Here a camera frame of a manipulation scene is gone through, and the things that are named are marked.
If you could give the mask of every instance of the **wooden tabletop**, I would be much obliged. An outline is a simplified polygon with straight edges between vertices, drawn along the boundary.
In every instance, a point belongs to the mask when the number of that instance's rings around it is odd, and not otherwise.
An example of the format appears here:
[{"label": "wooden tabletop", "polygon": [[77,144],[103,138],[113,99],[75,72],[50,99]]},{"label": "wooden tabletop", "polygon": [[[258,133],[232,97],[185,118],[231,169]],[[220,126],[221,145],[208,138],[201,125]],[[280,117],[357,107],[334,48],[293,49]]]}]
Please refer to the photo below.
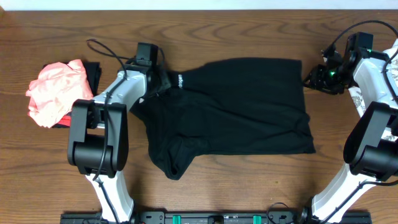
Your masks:
[{"label": "wooden tabletop", "polygon": [[[67,162],[67,129],[38,127],[27,115],[29,82],[42,65],[76,58],[101,62],[99,90],[116,77],[118,62],[91,51],[97,38],[131,57],[137,42],[164,49],[174,70],[235,57],[302,60],[303,75],[322,63],[321,49],[350,25],[380,19],[398,27],[397,11],[89,11],[5,12],[0,18],[0,220],[59,223],[64,212],[101,206],[91,184]],[[391,47],[392,32],[366,24],[374,49]],[[345,38],[338,44],[344,51]],[[348,93],[305,90],[317,150],[311,155],[200,156],[183,177],[169,180],[150,161],[144,124],[128,116],[127,188],[142,207],[168,211],[266,210],[284,202],[301,210],[343,164],[343,147],[359,116]],[[375,223],[397,223],[398,187],[375,187],[352,209]]]}]

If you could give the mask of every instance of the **white wall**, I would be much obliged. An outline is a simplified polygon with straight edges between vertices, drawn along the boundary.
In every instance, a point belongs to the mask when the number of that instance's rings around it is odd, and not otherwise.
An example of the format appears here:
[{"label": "white wall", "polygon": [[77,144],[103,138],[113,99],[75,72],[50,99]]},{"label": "white wall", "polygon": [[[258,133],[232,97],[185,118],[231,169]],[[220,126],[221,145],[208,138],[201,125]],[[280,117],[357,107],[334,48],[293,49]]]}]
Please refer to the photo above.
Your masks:
[{"label": "white wall", "polygon": [[0,0],[5,10],[398,9],[398,0]]}]

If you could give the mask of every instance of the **folded clothing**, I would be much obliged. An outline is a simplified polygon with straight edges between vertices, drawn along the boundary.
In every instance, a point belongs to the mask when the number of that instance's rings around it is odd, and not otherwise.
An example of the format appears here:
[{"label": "folded clothing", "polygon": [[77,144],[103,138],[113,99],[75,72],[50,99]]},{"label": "folded clothing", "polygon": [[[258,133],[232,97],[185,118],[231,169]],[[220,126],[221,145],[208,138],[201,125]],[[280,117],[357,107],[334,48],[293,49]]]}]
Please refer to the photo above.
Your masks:
[{"label": "folded clothing", "polygon": [[236,58],[170,72],[173,88],[136,101],[152,162],[173,180],[202,154],[314,153],[301,61]]},{"label": "folded clothing", "polygon": [[77,99],[93,98],[86,70],[79,59],[44,67],[37,80],[31,81],[26,96],[30,96],[28,115],[46,128],[70,112]]}]

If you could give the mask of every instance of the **pink cloth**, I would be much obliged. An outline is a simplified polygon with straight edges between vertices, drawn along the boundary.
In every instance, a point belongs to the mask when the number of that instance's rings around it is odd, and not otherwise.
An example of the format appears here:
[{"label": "pink cloth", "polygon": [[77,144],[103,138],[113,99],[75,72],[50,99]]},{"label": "pink cloth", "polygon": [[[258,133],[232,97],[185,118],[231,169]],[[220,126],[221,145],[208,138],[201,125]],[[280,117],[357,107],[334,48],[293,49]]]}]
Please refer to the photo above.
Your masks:
[{"label": "pink cloth", "polygon": [[67,65],[60,62],[47,65],[37,80],[31,81],[26,96],[30,96],[28,115],[46,128],[51,128],[71,112],[77,99],[93,98],[80,59]]}]

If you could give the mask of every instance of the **wooden table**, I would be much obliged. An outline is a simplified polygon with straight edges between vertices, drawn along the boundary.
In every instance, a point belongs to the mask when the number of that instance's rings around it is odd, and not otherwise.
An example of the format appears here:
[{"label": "wooden table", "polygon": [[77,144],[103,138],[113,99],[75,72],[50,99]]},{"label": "wooden table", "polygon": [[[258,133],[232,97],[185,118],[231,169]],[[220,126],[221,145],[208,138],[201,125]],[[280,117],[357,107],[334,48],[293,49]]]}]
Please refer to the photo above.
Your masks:
[{"label": "wooden table", "polygon": [[[101,207],[90,183],[67,162],[67,129],[38,127],[27,116],[29,82],[43,64],[76,58],[101,62],[99,90],[119,68],[114,58],[86,47],[97,38],[119,55],[137,42],[161,46],[171,69],[186,70],[234,57],[302,60],[303,74],[322,62],[324,49],[345,28],[380,19],[398,27],[397,11],[91,11],[6,12],[0,19],[0,220],[59,223],[63,212]],[[391,47],[392,32],[377,24],[374,49]],[[343,51],[345,38],[338,42]],[[145,126],[129,114],[127,187],[142,207],[169,211],[266,210],[274,202],[299,208],[323,190],[343,164],[343,147],[359,120],[348,93],[305,90],[316,154],[200,156],[181,180],[166,178],[150,161]],[[375,223],[396,223],[398,187],[376,187],[353,209]]]}]

